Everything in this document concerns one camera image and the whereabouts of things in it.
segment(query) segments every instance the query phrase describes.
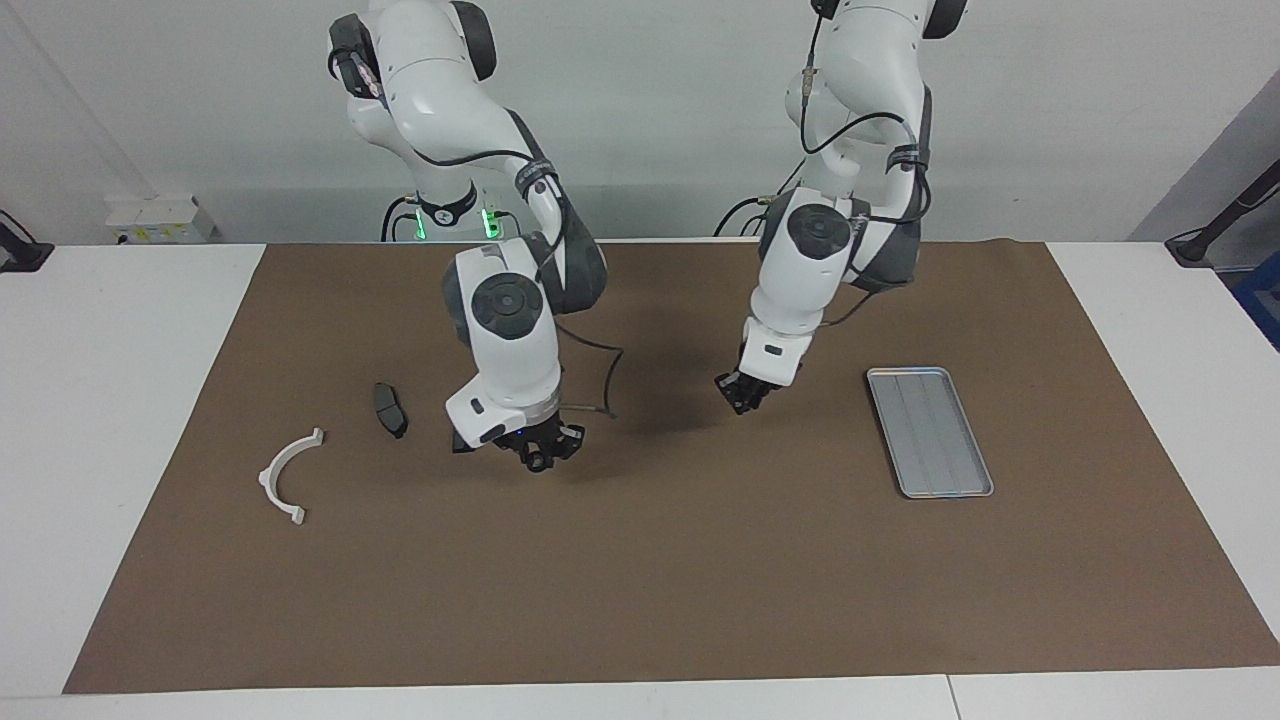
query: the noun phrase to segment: black stand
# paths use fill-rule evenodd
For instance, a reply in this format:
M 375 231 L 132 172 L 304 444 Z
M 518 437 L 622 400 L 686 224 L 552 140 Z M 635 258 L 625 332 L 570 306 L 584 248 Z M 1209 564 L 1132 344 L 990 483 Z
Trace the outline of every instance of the black stand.
M 1253 184 L 1228 205 L 1226 210 L 1222 210 L 1213 218 L 1213 222 L 1201 231 L 1199 234 L 1185 241 L 1170 240 L 1165 243 L 1165 247 L 1174 255 L 1174 260 L 1178 260 L 1178 264 L 1184 268 L 1212 268 L 1213 265 L 1204 260 L 1208 246 L 1213 245 L 1213 241 L 1221 237 L 1236 220 L 1248 215 L 1270 199 L 1271 191 L 1277 184 L 1280 184 L 1280 160 L 1276 160 L 1275 164 L 1267 168 L 1267 172 L 1253 181 Z
M 0 247 L 10 256 L 0 264 L 0 273 L 35 273 L 54 252 L 47 242 L 23 242 L 4 223 L 0 223 Z

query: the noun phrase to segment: metal tray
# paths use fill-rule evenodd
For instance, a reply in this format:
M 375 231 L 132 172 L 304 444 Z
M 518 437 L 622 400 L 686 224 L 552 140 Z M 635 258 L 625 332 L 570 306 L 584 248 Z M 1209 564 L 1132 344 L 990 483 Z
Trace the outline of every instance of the metal tray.
M 867 382 L 902 493 L 986 497 L 995 489 L 978 441 L 942 368 L 876 368 Z

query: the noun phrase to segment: gray panel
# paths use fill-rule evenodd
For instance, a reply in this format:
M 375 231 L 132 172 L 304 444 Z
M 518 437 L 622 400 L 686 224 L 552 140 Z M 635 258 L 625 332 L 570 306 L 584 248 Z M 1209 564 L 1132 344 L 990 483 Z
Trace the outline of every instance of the gray panel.
M 893 471 L 911 498 L 984 497 L 993 486 L 951 375 L 942 368 L 867 373 Z

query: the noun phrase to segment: black circular joint cap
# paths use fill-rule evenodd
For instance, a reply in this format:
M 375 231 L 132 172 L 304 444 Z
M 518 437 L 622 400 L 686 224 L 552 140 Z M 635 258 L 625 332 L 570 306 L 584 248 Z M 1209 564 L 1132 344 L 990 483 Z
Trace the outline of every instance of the black circular joint cap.
M 827 205 L 801 205 L 787 218 L 787 234 L 810 260 L 826 260 L 849 245 L 849 219 Z
M 924 40 L 942 40 L 960 27 L 964 8 L 969 0 L 937 0 L 929 24 L 924 27 Z
M 503 340 L 534 332 L 543 314 L 543 292 L 534 281 L 516 273 L 493 275 L 471 295 L 471 314 L 484 329 Z

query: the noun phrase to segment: curved white object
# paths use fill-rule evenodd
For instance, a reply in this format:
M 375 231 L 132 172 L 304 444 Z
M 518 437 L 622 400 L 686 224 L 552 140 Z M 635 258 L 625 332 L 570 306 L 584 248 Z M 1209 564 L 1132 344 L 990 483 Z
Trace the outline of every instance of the curved white object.
M 289 460 L 293 460 L 293 457 L 303 450 L 320 447 L 320 443 L 323 442 L 324 430 L 316 428 L 308 437 L 293 441 L 285 446 L 284 450 L 275 456 L 275 460 L 271 460 L 271 464 L 266 466 L 266 470 L 257 474 L 257 484 L 262 486 L 262 489 L 266 491 L 266 498 L 271 501 L 271 505 L 288 512 L 289 518 L 293 519 L 294 525 L 302 524 L 302 519 L 306 518 L 307 511 L 297 505 L 289 505 L 280 500 L 280 493 L 275 489 L 275 484 L 280 479 L 280 470 L 284 469 Z

